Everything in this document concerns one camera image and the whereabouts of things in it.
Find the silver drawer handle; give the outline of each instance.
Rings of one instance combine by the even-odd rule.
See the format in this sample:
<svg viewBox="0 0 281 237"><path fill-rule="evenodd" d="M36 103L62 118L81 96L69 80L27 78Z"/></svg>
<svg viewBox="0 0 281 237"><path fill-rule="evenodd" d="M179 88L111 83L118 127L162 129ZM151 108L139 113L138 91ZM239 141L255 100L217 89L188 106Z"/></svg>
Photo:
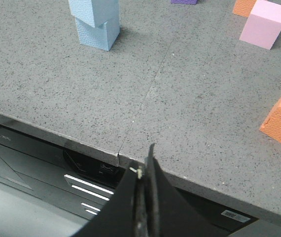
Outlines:
<svg viewBox="0 0 281 237"><path fill-rule="evenodd" d="M86 203L82 203L81 205L84 206L85 211L87 211L87 212L89 212L89 213L91 213L91 214L94 214L94 215L97 215L98 212L100 211L100 209L98 209L98 208L96 208L96 207L94 207L94 206L88 205L88 204L86 204Z"/></svg>
<svg viewBox="0 0 281 237"><path fill-rule="evenodd" d="M114 194L114 192L112 192L112 191L110 191L110 190L107 190L107 189L102 188L102 187L100 187L100 186L98 186L98 185L95 185L95 184L91 184L91 183L89 183L89 182L87 182L87 181L78 179L78 178L73 177L73 176L70 176L70 175L68 175L68 174L65 174L64 177L65 177L65 179L66 179L67 181L69 181L69 182L71 182L71 180L77 181L77 182L79 182L79 183L81 183L81 184L84 184L84 185L90 186L90 187L92 187L92 188L98 189L98 190L100 190L100 191L102 191L102 192L105 192L105 193L108 193L108 194L111 194L111 195Z"/></svg>
<svg viewBox="0 0 281 237"><path fill-rule="evenodd" d="M79 186L76 186L76 185L74 185L74 184L73 184L71 187L74 188L74 189L78 189L78 190L80 190L80 191L83 191L83 192L85 192L85 193L88 193L88 194L90 194L90 195L93 195L93 196L95 196L95 197L101 198L101 199L103 199L103 200L109 201L109 198L107 198L107 197L104 197L104 196L102 196L102 195L100 195L100 194L97 194L97 193L94 193L94 192L92 192L92 191L83 189L83 188L81 188L81 187L79 187Z"/></svg>

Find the gray speckled countertop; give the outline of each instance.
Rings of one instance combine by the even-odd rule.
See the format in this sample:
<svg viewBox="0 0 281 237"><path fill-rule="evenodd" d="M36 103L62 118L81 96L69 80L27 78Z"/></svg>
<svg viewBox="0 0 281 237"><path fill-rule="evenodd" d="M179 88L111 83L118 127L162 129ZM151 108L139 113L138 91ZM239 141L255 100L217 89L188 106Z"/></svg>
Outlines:
<svg viewBox="0 0 281 237"><path fill-rule="evenodd" d="M66 0L0 0L0 123L121 166L155 142L174 185L281 226L281 144L258 130L281 34L239 41L233 5L120 0L105 52L78 43Z"/></svg>

